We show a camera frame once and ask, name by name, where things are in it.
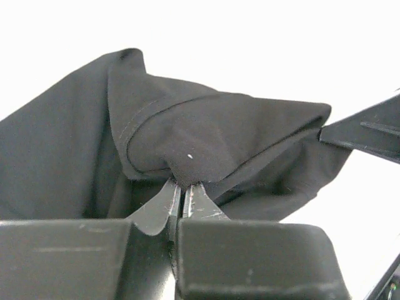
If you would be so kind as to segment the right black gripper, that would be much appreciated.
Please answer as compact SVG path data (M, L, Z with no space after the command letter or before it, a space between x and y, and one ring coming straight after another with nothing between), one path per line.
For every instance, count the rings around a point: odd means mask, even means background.
M399 250L385 255L365 280L362 299L393 299L399 289Z

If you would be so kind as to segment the black skirt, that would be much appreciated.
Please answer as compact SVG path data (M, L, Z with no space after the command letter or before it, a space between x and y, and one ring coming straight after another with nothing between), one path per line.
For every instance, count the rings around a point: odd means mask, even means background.
M231 219L280 221L351 153L319 141L330 112L153 76L140 50L112 52L1 121L1 218L125 218L173 179L203 184Z

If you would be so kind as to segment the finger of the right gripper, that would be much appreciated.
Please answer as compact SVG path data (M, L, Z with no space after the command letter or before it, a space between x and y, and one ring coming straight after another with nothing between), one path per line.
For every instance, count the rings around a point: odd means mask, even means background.
M399 90L352 116L324 126L322 143L399 163Z

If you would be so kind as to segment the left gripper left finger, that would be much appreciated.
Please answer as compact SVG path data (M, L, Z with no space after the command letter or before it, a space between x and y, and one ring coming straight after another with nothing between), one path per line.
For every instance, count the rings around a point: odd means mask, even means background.
M124 219L1 222L2 299L174 299L173 181Z

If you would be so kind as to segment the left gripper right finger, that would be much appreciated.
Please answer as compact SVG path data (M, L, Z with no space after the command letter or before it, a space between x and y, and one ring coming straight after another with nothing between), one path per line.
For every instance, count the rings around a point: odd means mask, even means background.
M320 227L230 219L202 184L185 193L176 243L182 299L349 299Z

